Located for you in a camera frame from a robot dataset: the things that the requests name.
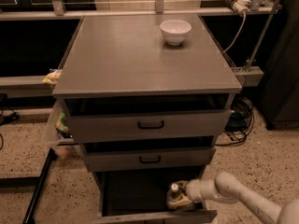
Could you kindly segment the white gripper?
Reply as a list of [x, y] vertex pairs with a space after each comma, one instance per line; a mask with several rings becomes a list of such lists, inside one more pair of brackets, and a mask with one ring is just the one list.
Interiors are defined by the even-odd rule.
[[193, 210], [194, 203], [201, 203], [206, 200], [215, 201], [218, 197], [218, 190], [213, 179], [193, 179], [189, 183], [185, 180], [174, 182], [170, 185], [172, 191], [185, 190], [178, 208], [173, 210]]

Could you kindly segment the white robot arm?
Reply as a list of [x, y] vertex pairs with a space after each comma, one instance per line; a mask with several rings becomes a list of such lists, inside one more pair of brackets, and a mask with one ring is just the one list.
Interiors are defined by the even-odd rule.
[[180, 180], [170, 184], [166, 205], [186, 210], [206, 200], [216, 203], [241, 202], [263, 224], [299, 224], [299, 200], [283, 207], [244, 186], [234, 175], [220, 172], [213, 179]]

